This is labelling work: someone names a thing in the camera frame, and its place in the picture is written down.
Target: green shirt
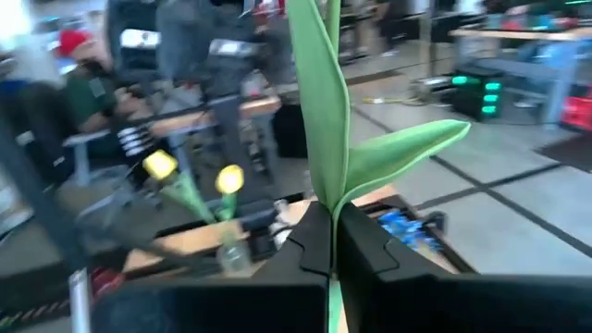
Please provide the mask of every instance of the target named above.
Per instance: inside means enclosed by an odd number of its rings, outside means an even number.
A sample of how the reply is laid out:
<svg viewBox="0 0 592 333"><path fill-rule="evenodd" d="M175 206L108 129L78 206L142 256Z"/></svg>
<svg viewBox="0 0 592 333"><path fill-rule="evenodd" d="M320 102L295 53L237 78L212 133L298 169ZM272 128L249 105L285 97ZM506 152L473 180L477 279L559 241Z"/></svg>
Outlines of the green shirt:
<svg viewBox="0 0 592 333"><path fill-rule="evenodd" d="M70 103L70 117L77 127L84 124L92 115L117 103L112 82L101 80L105 87L105 95L99 99L94 97L90 82L90 79L80 74L70 73L64 89ZM119 153L119 143L111 135L89 142L88 148L89 155L95 158L114 157Z"/></svg>

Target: red hat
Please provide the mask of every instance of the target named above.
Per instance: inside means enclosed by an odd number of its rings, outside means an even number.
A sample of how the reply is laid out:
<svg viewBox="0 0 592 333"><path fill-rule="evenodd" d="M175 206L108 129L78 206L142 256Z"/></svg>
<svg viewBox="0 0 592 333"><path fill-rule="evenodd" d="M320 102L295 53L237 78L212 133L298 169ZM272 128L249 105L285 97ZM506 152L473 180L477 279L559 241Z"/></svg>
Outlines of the red hat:
<svg viewBox="0 0 592 333"><path fill-rule="evenodd" d="M86 31L63 30L59 32L59 53L62 56L70 56L81 44L91 39L91 34Z"/></svg>

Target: gray floor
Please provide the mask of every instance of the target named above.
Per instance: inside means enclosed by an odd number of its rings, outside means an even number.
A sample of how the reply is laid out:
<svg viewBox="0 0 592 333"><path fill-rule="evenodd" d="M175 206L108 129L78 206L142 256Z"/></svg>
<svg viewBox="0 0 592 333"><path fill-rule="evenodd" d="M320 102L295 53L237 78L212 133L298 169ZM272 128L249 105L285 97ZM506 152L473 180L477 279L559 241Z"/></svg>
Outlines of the gray floor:
<svg viewBox="0 0 592 333"><path fill-rule="evenodd" d="M449 45L439 45L443 60L435 63L438 72L451 69ZM416 43L408 43L394 57L375 57L345 69L346 77L363 72L376 72L388 68L402 68L405 77L396 77L351 87L351 100L355 106L351 114L351 141L382 135L388 131L444 118L462 118L448 108L406 105L364 105L362 98L397 97L405 94L408 80L422 77ZM521 111L509 109L513 116ZM502 124L474 124L463 141L443 151L439 156L481 183L504 179L528 170L548 166L554 161L533 151L543 144L569 138L571 132L539 126L518 127ZM282 160L284 177L280 193L302 191L302 173L306 161ZM397 190L412 204L423 204L442 196L472 189L474 184L452 173L433 160L425 160L394 182ZM587 216L592 214L588 196L592 195L592 176L582 171L561 167L528 179L494 188L497 193L530 210L572 237L592 244L592 227ZM89 195L69 188L64 190L66 202L83 205L81 198ZM99 195L101 191L92 191ZM441 210L450 216L447 238L450 244L471 265L483 273L539 274L539 275L592 275L592 259L577 251L549 231L512 210L490 195L478 192L460 199L427 208L424 212ZM163 212L134 205L121 218L120 226L139 237L150 238L160 228L182 224L191 217L174 204L167 204ZM93 243L94 249L105 244ZM30 223L0 248L0 276L57 260L53 247L43 233ZM67 320L33 327L26 332L68 332Z"/></svg>

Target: yellow tulip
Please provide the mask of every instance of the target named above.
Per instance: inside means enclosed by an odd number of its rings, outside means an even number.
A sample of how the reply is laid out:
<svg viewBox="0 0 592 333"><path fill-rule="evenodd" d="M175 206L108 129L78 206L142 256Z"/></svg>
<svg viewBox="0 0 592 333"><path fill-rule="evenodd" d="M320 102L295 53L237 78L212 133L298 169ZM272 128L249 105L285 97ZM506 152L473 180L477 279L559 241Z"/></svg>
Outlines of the yellow tulip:
<svg viewBox="0 0 592 333"><path fill-rule="evenodd" d="M216 179L216 188L220 193L232 194L242 188L244 176L240 166L227 166L220 171Z"/></svg>
<svg viewBox="0 0 592 333"><path fill-rule="evenodd" d="M177 169L179 163L171 155L163 150L158 150L144 158L142 165L150 176L157 180L163 180Z"/></svg>

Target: blue electronic component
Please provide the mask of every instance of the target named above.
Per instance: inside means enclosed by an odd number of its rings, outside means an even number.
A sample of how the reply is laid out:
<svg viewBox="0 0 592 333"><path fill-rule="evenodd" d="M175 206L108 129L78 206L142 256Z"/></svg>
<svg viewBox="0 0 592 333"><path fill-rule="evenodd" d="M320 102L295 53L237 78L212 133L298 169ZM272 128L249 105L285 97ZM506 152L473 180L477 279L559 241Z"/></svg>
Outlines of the blue electronic component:
<svg viewBox="0 0 592 333"><path fill-rule="evenodd" d="M421 230L422 221L410 221L400 211L392 211L378 218L378 223L389 234L397 237L403 244L417 250L417 242L422 241L432 251L439 251L440 245Z"/></svg>

